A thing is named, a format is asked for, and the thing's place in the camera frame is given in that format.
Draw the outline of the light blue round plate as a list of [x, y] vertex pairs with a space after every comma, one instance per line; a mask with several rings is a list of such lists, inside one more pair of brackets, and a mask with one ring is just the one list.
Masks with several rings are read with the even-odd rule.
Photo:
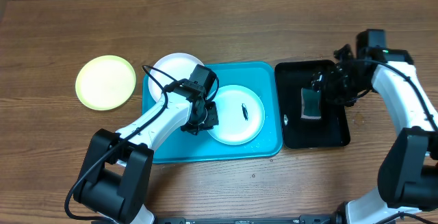
[[220, 87], [214, 102], [218, 124], [208, 133], [218, 142], [243, 145], [262, 130], [265, 109], [260, 97], [251, 89], [239, 85]]

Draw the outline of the green scouring sponge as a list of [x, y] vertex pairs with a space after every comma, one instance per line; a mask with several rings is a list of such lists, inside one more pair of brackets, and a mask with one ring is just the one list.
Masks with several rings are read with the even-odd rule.
[[312, 89], [301, 89], [301, 119], [320, 120], [321, 114], [321, 94]]

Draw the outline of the white round plate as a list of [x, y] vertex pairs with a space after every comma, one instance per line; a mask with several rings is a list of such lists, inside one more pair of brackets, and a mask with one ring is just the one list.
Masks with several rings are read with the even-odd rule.
[[[198, 64], [204, 66], [204, 64], [193, 55], [188, 53], [171, 53], [158, 60], [153, 67], [167, 73], [176, 80], [180, 80], [189, 79]], [[174, 81], [156, 70], [152, 69], [150, 73], [163, 87]], [[148, 89], [153, 100], [158, 102], [161, 98], [162, 91], [152, 79], [148, 80]]]

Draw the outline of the yellow-green rimmed plate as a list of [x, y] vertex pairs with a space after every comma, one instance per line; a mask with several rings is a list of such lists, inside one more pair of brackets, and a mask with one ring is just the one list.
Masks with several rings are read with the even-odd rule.
[[136, 72], [124, 58], [102, 55], [86, 63], [75, 81], [77, 98], [87, 108], [107, 111], [128, 101], [136, 87]]

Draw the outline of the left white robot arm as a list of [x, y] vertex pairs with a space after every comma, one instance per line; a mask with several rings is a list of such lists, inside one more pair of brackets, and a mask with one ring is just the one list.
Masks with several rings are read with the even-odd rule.
[[195, 77], [162, 87], [148, 112], [117, 132], [91, 138], [79, 176], [64, 203], [68, 217], [100, 223], [152, 223], [144, 207], [155, 151], [176, 129], [196, 135], [217, 125], [207, 95], [215, 77]]

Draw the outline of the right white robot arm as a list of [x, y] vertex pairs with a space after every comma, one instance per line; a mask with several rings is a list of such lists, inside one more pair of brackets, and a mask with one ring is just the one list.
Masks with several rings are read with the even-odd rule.
[[383, 160], [377, 186], [339, 207], [334, 223], [391, 223], [437, 209], [437, 111], [417, 78], [409, 53], [382, 44], [349, 45], [334, 52], [338, 63], [313, 75], [311, 88], [330, 104], [349, 106], [370, 91], [379, 94], [397, 139]]

